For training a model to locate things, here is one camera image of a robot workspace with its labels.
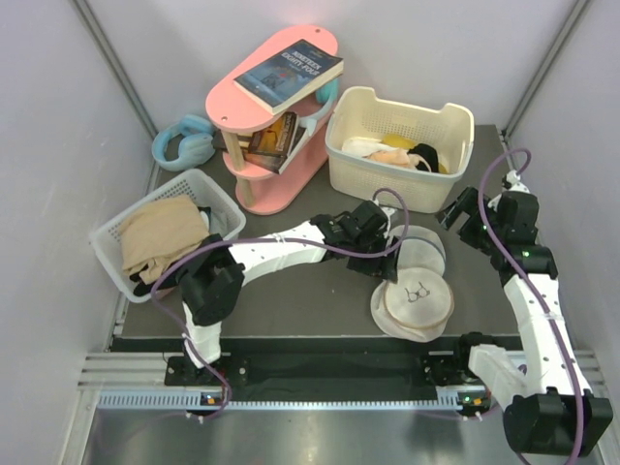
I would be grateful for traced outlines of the beige trim mesh laundry bag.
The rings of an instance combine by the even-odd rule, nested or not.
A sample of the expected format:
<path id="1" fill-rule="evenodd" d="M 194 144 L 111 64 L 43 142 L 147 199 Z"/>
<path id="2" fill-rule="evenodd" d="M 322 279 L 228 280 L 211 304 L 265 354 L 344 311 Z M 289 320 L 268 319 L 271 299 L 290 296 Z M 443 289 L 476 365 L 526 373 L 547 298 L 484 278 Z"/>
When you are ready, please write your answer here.
<path id="1" fill-rule="evenodd" d="M 447 281 L 423 267 L 399 270 L 397 281 L 384 281 L 370 302 L 372 319 L 384 334 L 418 343 L 439 338 L 453 310 Z"/>

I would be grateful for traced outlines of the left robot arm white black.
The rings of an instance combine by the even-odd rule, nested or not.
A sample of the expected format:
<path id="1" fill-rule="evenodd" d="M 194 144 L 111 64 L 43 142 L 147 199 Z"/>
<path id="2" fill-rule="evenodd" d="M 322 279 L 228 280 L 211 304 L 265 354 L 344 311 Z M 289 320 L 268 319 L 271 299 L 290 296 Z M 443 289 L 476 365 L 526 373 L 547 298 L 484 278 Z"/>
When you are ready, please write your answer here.
<path id="1" fill-rule="evenodd" d="M 186 372 L 199 384 L 219 375 L 222 322 L 243 286 L 301 264 L 346 258 L 349 270 L 395 281 L 403 240 L 390 236 L 395 209 L 363 201 L 352 211 L 319 214 L 283 232 L 225 240 L 219 234 L 169 268 L 165 283 L 178 288 L 185 313 Z"/>

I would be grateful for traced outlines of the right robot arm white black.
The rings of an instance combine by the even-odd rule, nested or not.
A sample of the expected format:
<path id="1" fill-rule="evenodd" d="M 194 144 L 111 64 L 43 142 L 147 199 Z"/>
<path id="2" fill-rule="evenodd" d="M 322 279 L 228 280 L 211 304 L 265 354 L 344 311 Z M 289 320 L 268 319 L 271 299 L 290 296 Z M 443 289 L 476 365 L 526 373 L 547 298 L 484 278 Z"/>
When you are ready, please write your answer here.
<path id="1" fill-rule="evenodd" d="M 436 217 L 449 229 L 461 214 L 460 239 L 489 257 L 514 313 L 525 367 L 491 336 L 459 340 L 452 372 L 482 381 L 503 412 L 510 448 L 518 454 L 587 456 L 613 420 L 611 403 L 593 393 L 575 359 L 559 302 L 558 269 L 538 242 L 540 205 L 515 172 L 491 199 L 466 188 Z"/>

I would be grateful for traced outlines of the grey trim mesh laundry bag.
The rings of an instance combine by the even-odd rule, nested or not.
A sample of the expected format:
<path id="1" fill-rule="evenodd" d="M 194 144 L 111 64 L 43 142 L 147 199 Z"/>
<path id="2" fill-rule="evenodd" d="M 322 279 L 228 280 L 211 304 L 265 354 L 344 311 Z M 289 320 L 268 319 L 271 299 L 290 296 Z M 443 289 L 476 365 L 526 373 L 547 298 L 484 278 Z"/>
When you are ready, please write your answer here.
<path id="1" fill-rule="evenodd" d="M 421 267 L 443 276 L 446 270 L 446 250 L 439 235 L 421 226 L 409 225 L 397 252 L 395 271 L 388 280 L 398 281 L 400 271 Z"/>

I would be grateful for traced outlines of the cream plastic laundry basket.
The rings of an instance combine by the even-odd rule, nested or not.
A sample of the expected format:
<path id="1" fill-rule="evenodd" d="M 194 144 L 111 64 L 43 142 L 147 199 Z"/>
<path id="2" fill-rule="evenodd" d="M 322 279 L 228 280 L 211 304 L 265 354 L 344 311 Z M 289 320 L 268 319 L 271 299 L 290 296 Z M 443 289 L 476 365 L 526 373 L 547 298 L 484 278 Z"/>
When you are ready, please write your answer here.
<path id="1" fill-rule="evenodd" d="M 330 183 L 360 199 L 389 187 L 411 211 L 435 213 L 463 177 L 474 139 L 474 115 L 463 106 L 423 108 L 350 87 L 325 135 Z"/>

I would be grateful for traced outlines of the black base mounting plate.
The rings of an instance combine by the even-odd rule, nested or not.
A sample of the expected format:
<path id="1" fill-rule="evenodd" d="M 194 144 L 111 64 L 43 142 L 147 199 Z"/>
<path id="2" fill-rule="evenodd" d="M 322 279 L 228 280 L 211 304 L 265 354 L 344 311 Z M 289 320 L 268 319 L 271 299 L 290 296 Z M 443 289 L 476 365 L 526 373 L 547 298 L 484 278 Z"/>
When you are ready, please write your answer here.
<path id="1" fill-rule="evenodd" d="M 387 336 L 226 338 L 210 363 L 234 388 L 275 380 L 395 381 L 407 387 L 465 384 L 464 357 L 477 343 L 517 351 L 515 335 L 441 336 L 418 343 Z"/>

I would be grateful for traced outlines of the clothes pile in cream basket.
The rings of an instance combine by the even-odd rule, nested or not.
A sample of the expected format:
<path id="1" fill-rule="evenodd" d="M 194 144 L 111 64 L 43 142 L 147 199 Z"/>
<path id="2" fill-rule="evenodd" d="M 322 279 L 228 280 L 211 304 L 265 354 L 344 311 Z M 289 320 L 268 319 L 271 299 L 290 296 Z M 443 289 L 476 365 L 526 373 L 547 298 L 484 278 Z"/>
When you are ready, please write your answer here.
<path id="1" fill-rule="evenodd" d="M 380 141 L 365 138 L 348 138 L 342 151 L 359 158 L 416 171 L 448 174 L 440 162 L 437 150 L 426 143 L 387 134 Z"/>

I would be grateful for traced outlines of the brown orange book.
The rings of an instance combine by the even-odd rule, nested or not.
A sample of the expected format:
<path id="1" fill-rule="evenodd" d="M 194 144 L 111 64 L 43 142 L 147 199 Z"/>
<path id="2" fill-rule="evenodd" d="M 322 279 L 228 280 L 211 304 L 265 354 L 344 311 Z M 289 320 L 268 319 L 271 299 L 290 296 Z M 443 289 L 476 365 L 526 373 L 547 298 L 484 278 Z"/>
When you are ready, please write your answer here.
<path id="1" fill-rule="evenodd" d="M 286 111 L 268 127 L 254 132 L 243 148 L 244 160 L 267 171 L 280 174 L 292 160 L 292 152 L 305 129 L 294 111 Z"/>

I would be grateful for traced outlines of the dark blue paperback book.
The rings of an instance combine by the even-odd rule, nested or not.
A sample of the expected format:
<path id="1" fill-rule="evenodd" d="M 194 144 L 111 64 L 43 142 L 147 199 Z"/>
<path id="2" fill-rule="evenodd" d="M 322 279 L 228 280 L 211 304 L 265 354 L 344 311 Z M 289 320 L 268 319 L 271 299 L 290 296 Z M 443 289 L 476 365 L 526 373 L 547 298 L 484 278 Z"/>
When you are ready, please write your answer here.
<path id="1" fill-rule="evenodd" d="M 235 77 L 233 83 L 275 115 L 343 72 L 342 58 L 301 39 Z"/>

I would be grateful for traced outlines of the blue headphones on floor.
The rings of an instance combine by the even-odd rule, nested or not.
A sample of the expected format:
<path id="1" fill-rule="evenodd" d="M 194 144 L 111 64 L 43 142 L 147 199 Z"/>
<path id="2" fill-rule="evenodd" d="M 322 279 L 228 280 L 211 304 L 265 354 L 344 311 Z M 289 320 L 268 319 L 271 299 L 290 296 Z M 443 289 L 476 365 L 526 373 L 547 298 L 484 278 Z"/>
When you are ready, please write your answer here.
<path id="1" fill-rule="evenodd" d="M 180 172 L 194 169 L 215 154 L 213 147 L 214 125 L 207 119 L 193 114 L 186 114 L 176 124 L 157 134 L 151 145 L 151 155 L 157 165 L 165 171 Z M 177 156 L 173 160 L 166 158 L 169 143 L 181 138 L 177 147 Z"/>

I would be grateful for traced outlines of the white plastic perforated basket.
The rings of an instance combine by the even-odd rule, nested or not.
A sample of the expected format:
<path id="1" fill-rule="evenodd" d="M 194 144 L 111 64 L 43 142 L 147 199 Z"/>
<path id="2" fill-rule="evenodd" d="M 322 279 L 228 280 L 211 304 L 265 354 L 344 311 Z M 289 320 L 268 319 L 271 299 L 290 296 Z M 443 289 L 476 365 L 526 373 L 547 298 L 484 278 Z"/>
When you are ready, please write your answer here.
<path id="1" fill-rule="evenodd" d="M 170 265 L 196 250 L 203 239 L 238 237 L 245 215 L 202 170 L 186 170 L 123 210 L 90 234 L 96 257 L 128 300 L 144 303 L 138 277 L 154 283 Z"/>

